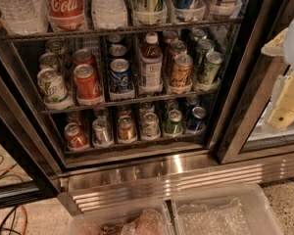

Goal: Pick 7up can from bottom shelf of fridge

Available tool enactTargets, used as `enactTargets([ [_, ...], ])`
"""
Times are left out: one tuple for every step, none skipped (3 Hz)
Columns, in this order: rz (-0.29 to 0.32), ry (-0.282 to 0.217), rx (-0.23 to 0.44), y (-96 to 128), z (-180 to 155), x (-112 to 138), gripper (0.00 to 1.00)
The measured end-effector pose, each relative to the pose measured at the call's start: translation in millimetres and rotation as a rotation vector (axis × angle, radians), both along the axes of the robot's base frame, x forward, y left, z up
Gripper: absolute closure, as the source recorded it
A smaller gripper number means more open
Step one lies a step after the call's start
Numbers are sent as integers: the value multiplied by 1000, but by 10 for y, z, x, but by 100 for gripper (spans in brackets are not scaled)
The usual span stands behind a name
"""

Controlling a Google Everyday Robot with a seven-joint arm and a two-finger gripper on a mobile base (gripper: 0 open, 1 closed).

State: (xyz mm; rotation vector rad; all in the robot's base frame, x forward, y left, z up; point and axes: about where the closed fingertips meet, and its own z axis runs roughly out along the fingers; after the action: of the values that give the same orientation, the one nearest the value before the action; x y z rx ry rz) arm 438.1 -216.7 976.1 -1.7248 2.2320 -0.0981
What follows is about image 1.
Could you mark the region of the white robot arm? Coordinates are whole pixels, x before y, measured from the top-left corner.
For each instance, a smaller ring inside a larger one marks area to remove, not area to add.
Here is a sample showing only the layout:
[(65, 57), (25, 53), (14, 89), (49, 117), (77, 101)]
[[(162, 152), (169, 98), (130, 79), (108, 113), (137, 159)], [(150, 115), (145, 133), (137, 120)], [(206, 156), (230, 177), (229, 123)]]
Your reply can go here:
[(282, 57), (291, 73), (280, 75), (274, 83), (270, 104), (265, 113), (266, 125), (285, 129), (294, 121), (294, 19), (273, 40), (264, 45), (261, 52), (271, 57)]

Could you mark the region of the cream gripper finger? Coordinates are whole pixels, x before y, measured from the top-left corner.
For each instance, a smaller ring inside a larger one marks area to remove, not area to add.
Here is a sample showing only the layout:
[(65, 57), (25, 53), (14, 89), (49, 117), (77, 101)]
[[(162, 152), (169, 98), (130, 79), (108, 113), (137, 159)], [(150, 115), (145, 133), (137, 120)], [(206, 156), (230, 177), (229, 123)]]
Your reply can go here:
[(261, 53), (270, 57), (282, 56), (283, 55), (283, 42), (288, 28), (281, 31), (274, 39), (265, 44)]
[(294, 74), (280, 76), (275, 82), (267, 123), (284, 129), (294, 121)]

